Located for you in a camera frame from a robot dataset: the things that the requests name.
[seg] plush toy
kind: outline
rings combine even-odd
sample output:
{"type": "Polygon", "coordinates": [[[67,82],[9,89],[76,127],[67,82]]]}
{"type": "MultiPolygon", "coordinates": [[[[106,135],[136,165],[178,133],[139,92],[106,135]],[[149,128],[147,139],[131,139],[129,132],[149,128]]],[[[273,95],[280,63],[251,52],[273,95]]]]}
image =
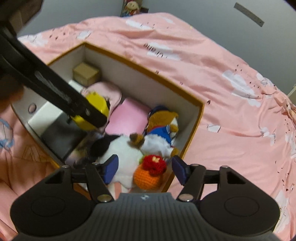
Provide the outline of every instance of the plush toy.
{"type": "Polygon", "coordinates": [[[122,13],[123,17],[132,16],[140,13],[139,4],[136,1],[130,1],[126,4],[122,13]]]}
{"type": "Polygon", "coordinates": [[[87,163],[99,162],[103,164],[113,154],[118,156],[118,169],[112,181],[120,182],[125,188],[131,189],[133,184],[133,174],[142,159],[142,152],[130,145],[130,139],[125,135],[105,135],[96,140],[88,150],[85,158],[77,161],[75,168],[83,168],[87,163]]]}
{"type": "Polygon", "coordinates": [[[144,155],[161,156],[164,160],[177,155],[179,150],[172,146],[178,132],[178,114],[164,106],[157,106],[149,114],[146,135],[130,134],[131,143],[144,155]]]}
{"type": "Polygon", "coordinates": [[[163,173],[166,171],[166,162],[161,156],[144,156],[142,163],[133,174],[135,184],[143,190],[153,190],[161,186],[163,173]]]}

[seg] black and white plush toy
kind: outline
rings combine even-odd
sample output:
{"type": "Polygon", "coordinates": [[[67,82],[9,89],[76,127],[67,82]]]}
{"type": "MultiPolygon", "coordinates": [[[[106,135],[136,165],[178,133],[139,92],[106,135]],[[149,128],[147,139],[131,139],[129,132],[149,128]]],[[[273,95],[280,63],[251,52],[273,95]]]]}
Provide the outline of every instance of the black and white plush toy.
{"type": "Polygon", "coordinates": [[[133,145],[130,145],[130,138],[125,135],[105,135],[96,140],[89,148],[88,155],[78,160],[75,168],[82,168],[87,163],[99,162],[103,164],[113,154],[118,156],[118,169],[111,183],[120,182],[125,188],[134,187],[133,174],[143,157],[142,152],[133,145]]]}

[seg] ridged black surface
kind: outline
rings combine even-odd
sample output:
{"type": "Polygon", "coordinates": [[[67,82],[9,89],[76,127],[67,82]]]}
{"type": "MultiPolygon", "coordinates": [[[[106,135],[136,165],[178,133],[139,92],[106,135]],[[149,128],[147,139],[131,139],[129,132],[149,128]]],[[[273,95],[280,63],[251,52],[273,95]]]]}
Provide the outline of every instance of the ridged black surface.
{"type": "Polygon", "coordinates": [[[97,205],[90,218],[70,233],[50,238],[20,234],[14,239],[29,240],[279,241],[271,232],[257,237],[224,234],[206,223],[192,203],[176,201],[170,193],[121,194],[115,202],[97,205]]]}

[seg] red crocheted flower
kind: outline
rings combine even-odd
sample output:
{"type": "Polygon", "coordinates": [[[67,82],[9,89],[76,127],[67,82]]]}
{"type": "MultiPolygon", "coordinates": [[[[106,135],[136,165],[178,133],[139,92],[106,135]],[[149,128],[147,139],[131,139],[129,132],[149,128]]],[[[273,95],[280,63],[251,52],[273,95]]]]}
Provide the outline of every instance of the red crocheted flower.
{"type": "Polygon", "coordinates": [[[143,158],[142,168],[151,176],[159,176],[166,171],[166,163],[160,156],[148,155],[143,158]]]}

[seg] metal bolt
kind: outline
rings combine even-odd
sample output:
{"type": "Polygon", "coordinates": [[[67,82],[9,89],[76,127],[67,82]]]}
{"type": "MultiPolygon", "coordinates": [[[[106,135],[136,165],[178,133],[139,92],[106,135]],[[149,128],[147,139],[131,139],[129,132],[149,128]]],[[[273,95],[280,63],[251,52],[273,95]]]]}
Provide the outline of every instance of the metal bolt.
{"type": "Polygon", "coordinates": [[[193,200],[193,196],[188,193],[181,194],[178,197],[182,202],[191,202],[193,200]]]}
{"type": "Polygon", "coordinates": [[[37,110],[37,105],[35,103],[32,103],[29,105],[29,114],[33,114],[37,110]]]}
{"type": "Polygon", "coordinates": [[[85,110],[85,113],[86,113],[87,116],[90,116],[91,115],[91,112],[89,111],[89,109],[86,109],[85,110]]]}
{"type": "Polygon", "coordinates": [[[97,199],[100,202],[110,202],[112,200],[112,197],[108,194],[102,194],[98,196],[97,199]]]}

